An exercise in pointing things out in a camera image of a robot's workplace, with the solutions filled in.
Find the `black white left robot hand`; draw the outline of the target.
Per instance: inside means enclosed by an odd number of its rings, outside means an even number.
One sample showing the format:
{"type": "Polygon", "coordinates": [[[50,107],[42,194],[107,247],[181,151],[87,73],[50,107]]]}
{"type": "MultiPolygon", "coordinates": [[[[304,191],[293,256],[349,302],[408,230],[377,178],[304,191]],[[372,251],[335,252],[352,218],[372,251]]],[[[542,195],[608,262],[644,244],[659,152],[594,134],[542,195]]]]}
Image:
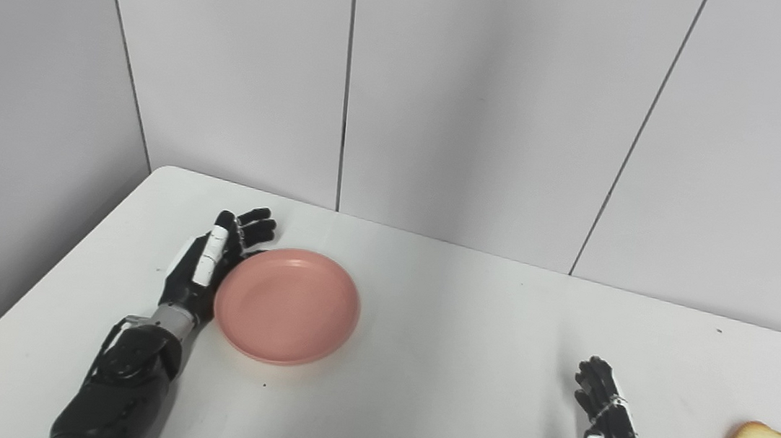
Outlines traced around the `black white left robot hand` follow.
{"type": "Polygon", "coordinates": [[[276,224],[268,208],[239,215],[221,211],[208,232],[194,238],[173,266],[159,305],[186,312],[194,326],[210,322],[217,290],[227,274],[244,260],[261,254],[257,246],[274,240],[276,224]]]}

